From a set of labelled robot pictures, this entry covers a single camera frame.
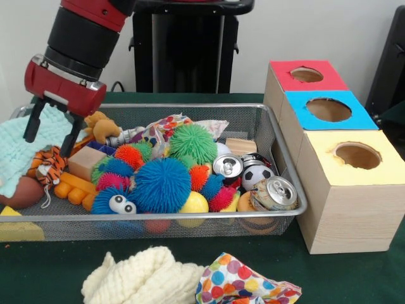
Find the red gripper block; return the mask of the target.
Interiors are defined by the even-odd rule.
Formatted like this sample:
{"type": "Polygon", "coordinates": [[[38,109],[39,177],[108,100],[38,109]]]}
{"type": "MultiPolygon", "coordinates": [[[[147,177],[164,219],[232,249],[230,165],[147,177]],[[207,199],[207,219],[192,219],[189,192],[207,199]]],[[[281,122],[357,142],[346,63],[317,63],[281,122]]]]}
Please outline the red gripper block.
{"type": "Polygon", "coordinates": [[[106,85],[100,81],[91,82],[69,74],[50,64],[43,56],[34,56],[27,65],[24,76],[25,88],[39,98],[35,99],[23,138],[28,143],[35,141],[40,115],[47,98],[63,104],[71,113],[64,113],[70,122],[70,132],[61,145],[61,156],[69,157],[83,130],[84,117],[98,110],[106,95],[106,85]]]}

